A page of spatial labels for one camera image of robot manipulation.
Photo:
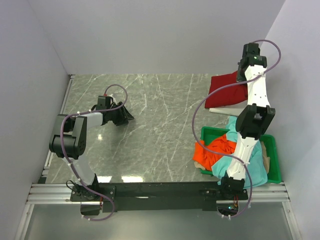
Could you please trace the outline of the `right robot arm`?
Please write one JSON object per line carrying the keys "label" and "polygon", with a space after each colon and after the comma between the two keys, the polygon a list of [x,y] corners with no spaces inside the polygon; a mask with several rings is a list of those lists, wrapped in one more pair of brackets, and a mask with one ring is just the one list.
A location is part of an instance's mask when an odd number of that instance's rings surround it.
{"label": "right robot arm", "polygon": [[251,154],[276,114],[267,97],[267,58],[260,51],[256,41],[245,44],[238,63],[236,82],[247,85],[247,105],[236,119],[235,152],[219,187],[221,197],[226,200],[243,193]]}

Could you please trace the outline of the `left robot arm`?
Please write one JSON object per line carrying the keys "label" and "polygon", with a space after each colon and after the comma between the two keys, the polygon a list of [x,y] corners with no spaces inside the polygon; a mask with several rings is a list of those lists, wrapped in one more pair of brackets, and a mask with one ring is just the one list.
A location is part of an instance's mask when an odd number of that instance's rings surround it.
{"label": "left robot arm", "polygon": [[123,102],[115,102],[106,94],[100,95],[97,104],[85,112],[57,115],[49,140],[49,150],[61,158],[74,174],[75,194],[88,201],[103,196],[97,175],[83,156],[87,146],[87,131],[112,122],[115,126],[128,124],[134,117]]}

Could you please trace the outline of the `red t shirt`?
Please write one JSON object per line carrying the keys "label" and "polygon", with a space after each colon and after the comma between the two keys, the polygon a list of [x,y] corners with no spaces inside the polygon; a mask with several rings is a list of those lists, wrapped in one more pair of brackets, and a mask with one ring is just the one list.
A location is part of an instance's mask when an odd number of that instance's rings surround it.
{"label": "red t shirt", "polygon": [[[229,74],[217,75],[211,77],[209,94],[216,89],[234,84],[237,79],[237,71]],[[248,99],[248,88],[246,84],[236,85],[224,88],[209,97],[204,104],[206,109],[219,108],[239,104]]]}

